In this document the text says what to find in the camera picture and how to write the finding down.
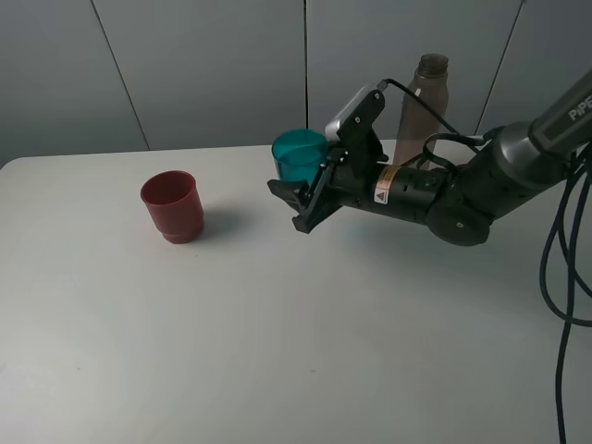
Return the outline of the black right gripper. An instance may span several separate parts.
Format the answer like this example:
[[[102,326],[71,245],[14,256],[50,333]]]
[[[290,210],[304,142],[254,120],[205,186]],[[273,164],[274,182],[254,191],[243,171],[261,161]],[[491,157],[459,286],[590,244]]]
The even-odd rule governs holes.
[[[373,93],[338,130],[339,140],[327,141],[326,160],[318,168],[311,186],[306,180],[267,182],[270,192],[297,212],[292,219],[297,231],[310,233],[337,212],[342,193],[360,198],[374,165],[388,159],[373,130],[386,100],[382,89],[373,88]]]

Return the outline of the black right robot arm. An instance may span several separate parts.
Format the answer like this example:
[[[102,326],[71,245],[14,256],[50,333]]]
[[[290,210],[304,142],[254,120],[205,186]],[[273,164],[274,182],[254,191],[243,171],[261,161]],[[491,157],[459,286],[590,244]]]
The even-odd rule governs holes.
[[[585,74],[532,122],[466,137],[454,128],[429,142],[458,142],[474,151],[466,164],[424,149],[388,164],[373,124],[385,107],[384,79],[362,88],[327,126],[328,152],[311,181],[271,179],[271,193],[294,209],[303,233],[342,207],[424,225],[459,246],[487,240],[491,224],[581,167],[591,146],[591,76]]]

